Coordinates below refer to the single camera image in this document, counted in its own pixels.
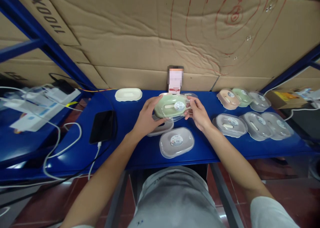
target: yellow label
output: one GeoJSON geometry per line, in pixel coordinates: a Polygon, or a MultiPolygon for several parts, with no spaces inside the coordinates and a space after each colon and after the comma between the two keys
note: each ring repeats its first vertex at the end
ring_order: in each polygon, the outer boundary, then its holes
{"type": "Polygon", "coordinates": [[[74,104],[77,104],[77,103],[78,103],[78,102],[76,102],[76,101],[69,102],[69,103],[66,105],[66,107],[69,107],[69,106],[74,105],[74,104]]]}
{"type": "Polygon", "coordinates": [[[278,91],[275,91],[274,93],[277,94],[282,100],[289,101],[289,99],[285,95],[283,95],[282,93],[280,93],[278,91]]]}

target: forearm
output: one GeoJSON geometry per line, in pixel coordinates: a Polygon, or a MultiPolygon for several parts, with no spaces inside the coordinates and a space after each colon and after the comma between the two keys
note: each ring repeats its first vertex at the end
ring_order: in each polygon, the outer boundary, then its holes
{"type": "Polygon", "coordinates": [[[82,189],[67,214],[62,228],[80,224],[95,225],[139,141],[140,138],[132,133],[125,136],[82,189]]]}
{"type": "Polygon", "coordinates": [[[249,201],[253,199],[252,193],[273,198],[250,163],[219,130],[210,127],[204,134],[231,178],[244,189],[249,201]]]}

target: red tile floor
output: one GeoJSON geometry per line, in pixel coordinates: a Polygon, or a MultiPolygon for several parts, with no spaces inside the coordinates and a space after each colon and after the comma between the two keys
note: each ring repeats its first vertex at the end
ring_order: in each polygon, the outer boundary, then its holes
{"type": "MultiPolygon", "coordinates": [[[[86,106],[84,101],[81,101],[80,104],[82,106],[86,106]]],[[[80,105],[77,105],[76,108],[83,109],[80,105]]],[[[74,122],[80,114],[81,112],[79,111],[72,111],[65,123],[74,122]]],[[[287,179],[295,177],[290,166],[280,166],[270,159],[250,160],[249,162],[262,180],[287,179]]],[[[219,163],[219,168],[239,211],[244,227],[251,228],[250,206],[246,202],[244,194],[240,187],[230,178],[228,172],[224,169],[221,163],[219,163]]],[[[208,171],[207,180],[209,193],[216,204],[220,218],[225,226],[229,227],[210,169],[208,171]]],[[[86,183],[86,177],[77,178],[56,186],[42,194],[35,195],[16,218],[11,228],[40,228],[63,219],[86,183]]],[[[318,214],[320,213],[320,189],[307,189],[285,184],[272,184],[267,185],[267,187],[272,195],[284,206],[289,215],[301,228],[319,227],[320,216],[318,214]]],[[[97,228],[104,227],[109,208],[110,202],[101,213],[96,225],[97,228]]],[[[133,218],[134,210],[135,205],[132,188],[130,181],[128,180],[123,210],[118,226],[119,228],[126,228],[128,226],[133,218]]]]}

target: green container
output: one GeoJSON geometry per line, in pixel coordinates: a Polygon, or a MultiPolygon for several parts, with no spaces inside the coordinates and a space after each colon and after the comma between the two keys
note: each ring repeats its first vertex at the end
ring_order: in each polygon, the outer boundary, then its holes
{"type": "Polygon", "coordinates": [[[252,98],[249,96],[249,92],[247,90],[243,88],[233,88],[232,92],[239,99],[240,107],[247,107],[252,102],[252,98]]]}
{"type": "Polygon", "coordinates": [[[154,113],[159,118],[183,116],[188,99],[184,95],[164,95],[154,107],[154,113]]]}

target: smartphone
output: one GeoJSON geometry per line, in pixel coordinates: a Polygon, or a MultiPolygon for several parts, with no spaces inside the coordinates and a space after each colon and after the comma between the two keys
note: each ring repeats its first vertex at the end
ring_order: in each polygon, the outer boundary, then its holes
{"type": "Polygon", "coordinates": [[[108,141],[112,138],[114,111],[103,111],[96,114],[90,135],[90,144],[108,141]]]}

